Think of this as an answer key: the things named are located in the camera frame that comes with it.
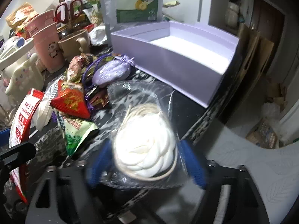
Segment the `brown mug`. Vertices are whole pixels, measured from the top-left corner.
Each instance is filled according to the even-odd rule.
[[[90,52],[90,39],[86,29],[82,29],[65,36],[59,40],[58,45],[63,56],[71,62],[74,56]]]

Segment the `scissors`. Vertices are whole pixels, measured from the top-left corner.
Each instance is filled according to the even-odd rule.
[[[79,9],[79,13],[78,14],[75,14],[75,12],[74,12],[74,3],[76,1],[78,1],[80,3],[80,9]],[[65,13],[65,19],[64,20],[61,20],[61,16],[57,16],[57,14],[59,13],[58,9],[61,6],[64,6],[64,13]],[[83,3],[82,3],[82,1],[81,0],[72,0],[71,4],[70,4],[70,9],[68,9],[68,4],[67,3],[60,3],[59,6],[56,8],[55,16],[56,16],[57,20],[60,23],[68,24],[69,21],[76,20],[80,16],[80,14],[82,13],[82,11],[83,11]]]

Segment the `red scissor handle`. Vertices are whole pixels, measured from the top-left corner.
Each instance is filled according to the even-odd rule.
[[[57,16],[58,9],[59,9],[59,7],[61,7],[61,6],[64,6],[64,14],[65,14],[65,19],[64,19],[64,20],[61,20],[61,13],[60,13],[60,16]],[[67,23],[68,23],[68,20],[69,20],[69,15],[68,15],[68,4],[66,4],[66,3],[61,3],[61,4],[59,4],[58,7],[57,7],[56,10],[55,10],[55,16],[56,16],[57,20],[58,20],[60,23],[67,24]]]
[[[74,3],[76,1],[78,1],[80,3],[80,10],[79,10],[79,13],[75,15],[74,14]],[[83,11],[83,3],[82,3],[82,1],[81,0],[72,0],[72,2],[71,2],[71,10],[70,11],[71,11],[71,19],[72,20],[76,20],[80,16],[80,14],[82,13],[82,11]]]

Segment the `brown door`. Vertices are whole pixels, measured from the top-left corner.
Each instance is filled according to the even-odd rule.
[[[274,48],[265,72],[267,72],[276,54],[281,39],[283,24],[284,15],[280,11],[264,0],[254,0],[250,28],[256,29],[261,33],[261,36],[274,43]]]

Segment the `plastic bag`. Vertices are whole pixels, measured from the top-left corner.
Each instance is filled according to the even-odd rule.
[[[38,13],[34,10],[33,6],[29,3],[22,4],[14,12],[9,14],[5,20],[12,28],[17,36],[22,36],[25,39],[29,39],[29,33],[25,30],[25,27],[29,21],[35,18]]]
[[[100,46],[107,42],[105,26],[98,26],[89,33],[90,43],[93,46]]]
[[[68,66],[66,80],[68,82],[80,82],[83,68],[92,63],[95,59],[95,56],[88,53],[81,53],[80,55],[74,56]]]
[[[113,164],[101,182],[114,188],[171,188],[187,181],[179,140],[170,120],[172,88],[144,82],[108,86],[116,124]]]
[[[83,86],[81,83],[58,81],[58,96],[51,100],[51,106],[59,111],[78,118],[90,118],[87,109]]]
[[[264,103],[262,106],[262,117],[268,119],[278,119],[280,106],[276,103]]]
[[[98,129],[93,122],[82,119],[72,119],[55,110],[57,124],[62,137],[65,139],[65,147],[68,156],[73,155],[90,132]]]
[[[43,95],[43,92],[40,92],[36,89],[31,89],[25,96],[23,102],[20,104],[20,107],[17,110],[16,115],[14,116],[13,123],[11,125],[9,148],[29,140],[32,115],[38,107]],[[19,189],[18,194],[26,203],[27,200],[23,194],[23,191],[26,190],[26,185],[23,181],[25,179],[26,164],[22,164],[20,168],[22,168],[22,171],[19,172],[19,167],[17,167],[11,171],[11,175],[17,189]]]
[[[53,108],[50,106],[51,100],[57,96],[58,92],[58,81],[63,80],[65,76],[59,76],[49,83],[47,89],[44,92],[44,97],[42,98],[37,110],[32,116],[31,128],[36,126],[36,129],[41,131],[44,126],[49,123],[51,115],[53,113]]]
[[[162,20],[163,0],[101,0],[108,31]]]

